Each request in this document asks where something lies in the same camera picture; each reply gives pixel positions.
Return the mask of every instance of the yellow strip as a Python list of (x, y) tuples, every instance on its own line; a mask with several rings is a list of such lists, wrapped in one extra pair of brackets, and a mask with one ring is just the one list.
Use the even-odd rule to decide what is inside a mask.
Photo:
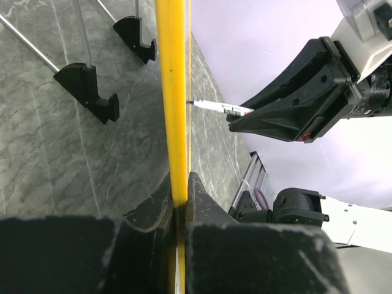
[(184, 209), (187, 194), (185, 1), (156, 0), (171, 193), (177, 220), (177, 250), (185, 293)]
[[(188, 0), (188, 69), (189, 100), (192, 100), (192, 0)], [(189, 104), (188, 173), (192, 170), (192, 106)]]

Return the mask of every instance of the white backdrop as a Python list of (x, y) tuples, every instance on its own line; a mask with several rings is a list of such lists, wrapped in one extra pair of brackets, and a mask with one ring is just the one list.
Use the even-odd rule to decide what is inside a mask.
[[(194, 36), (232, 104), (258, 93), (309, 39), (330, 36), (342, 19), (335, 0), (194, 0), (192, 10)], [(300, 187), (358, 205), (392, 206), (392, 118), (340, 121), (307, 145), (244, 138), (277, 191)]]

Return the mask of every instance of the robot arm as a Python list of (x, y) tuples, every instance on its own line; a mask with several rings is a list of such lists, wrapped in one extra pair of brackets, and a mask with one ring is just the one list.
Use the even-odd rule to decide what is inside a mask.
[(340, 1), (334, 34), (308, 41), (265, 89), (228, 116), (232, 132), (311, 143), (340, 119), (392, 115), (392, 0)]

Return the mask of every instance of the marble surface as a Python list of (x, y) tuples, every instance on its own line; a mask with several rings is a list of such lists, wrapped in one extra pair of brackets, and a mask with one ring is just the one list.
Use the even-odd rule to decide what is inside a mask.
[[(168, 173), (159, 62), (129, 51), (95, 0), (80, 1), (99, 93), (117, 92), (120, 119), (101, 124), (0, 24), (0, 214), (122, 214)], [(131, 1), (102, 1), (116, 19)], [(0, 13), (58, 67), (83, 62), (70, 0), (4, 0)], [(154, 1), (140, 1), (143, 41), (157, 37)], [(222, 100), (196, 44), (193, 97)], [(192, 170), (228, 209), (249, 163), (224, 116), (192, 111)]]

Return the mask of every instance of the black bracket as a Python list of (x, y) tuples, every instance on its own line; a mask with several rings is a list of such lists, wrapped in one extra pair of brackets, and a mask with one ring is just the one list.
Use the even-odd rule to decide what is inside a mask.
[(141, 42), (141, 18), (124, 17), (113, 25), (113, 29), (144, 64), (147, 64), (149, 59), (156, 60), (156, 40), (153, 39), (150, 46)]
[(119, 118), (120, 110), (117, 94), (113, 93), (109, 100), (102, 99), (98, 95), (95, 66), (89, 69), (84, 63), (71, 63), (64, 66), (53, 77), (102, 123), (105, 124), (108, 119), (117, 121)]

